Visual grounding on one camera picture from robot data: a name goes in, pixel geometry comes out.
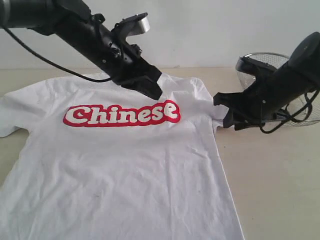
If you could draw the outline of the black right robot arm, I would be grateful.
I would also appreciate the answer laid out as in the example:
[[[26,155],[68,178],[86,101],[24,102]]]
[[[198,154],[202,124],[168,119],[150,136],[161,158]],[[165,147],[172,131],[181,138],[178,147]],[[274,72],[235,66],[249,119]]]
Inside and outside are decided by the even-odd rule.
[[[307,36],[279,68],[248,54],[238,59],[235,69],[255,80],[242,92],[213,97],[215,106],[228,108],[224,128],[259,128],[271,134],[288,122],[300,123],[297,116],[303,111],[306,121],[320,93],[320,34]]]

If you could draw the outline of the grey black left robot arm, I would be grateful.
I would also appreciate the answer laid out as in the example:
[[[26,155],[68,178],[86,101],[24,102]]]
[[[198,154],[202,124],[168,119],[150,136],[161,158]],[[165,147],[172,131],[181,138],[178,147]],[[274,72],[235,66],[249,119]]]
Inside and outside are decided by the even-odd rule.
[[[28,47],[12,33],[13,28],[33,30],[43,36],[57,35],[95,66],[108,75],[100,82],[114,82],[128,90],[137,91],[158,100],[163,91],[158,85],[162,75],[142,56],[141,48],[129,44],[127,37],[150,30],[148,13],[122,19],[108,30],[101,13],[92,14],[82,0],[2,0],[0,27],[25,50],[47,64],[71,75],[97,83],[93,79],[58,65]]]

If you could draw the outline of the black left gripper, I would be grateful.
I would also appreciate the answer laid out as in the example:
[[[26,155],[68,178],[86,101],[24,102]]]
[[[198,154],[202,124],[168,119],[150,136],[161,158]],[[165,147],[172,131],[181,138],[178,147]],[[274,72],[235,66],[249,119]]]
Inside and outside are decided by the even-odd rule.
[[[160,99],[163,91],[157,82],[162,72],[141,57],[142,50],[138,45],[120,40],[100,22],[83,23],[82,26],[86,30],[85,45],[89,47],[82,55],[108,74],[105,79],[84,75],[83,79],[94,83],[113,81],[150,99]]]

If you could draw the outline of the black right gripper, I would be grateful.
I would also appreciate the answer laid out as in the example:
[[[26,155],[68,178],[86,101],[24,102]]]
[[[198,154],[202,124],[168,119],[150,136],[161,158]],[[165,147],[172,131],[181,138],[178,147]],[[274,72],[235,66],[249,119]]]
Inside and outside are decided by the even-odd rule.
[[[238,107],[251,122],[273,122],[277,118],[277,80],[273,76],[257,76],[255,81],[242,92],[221,93],[213,97],[213,105]],[[244,118],[232,109],[228,109],[223,119],[223,127],[241,126]]]

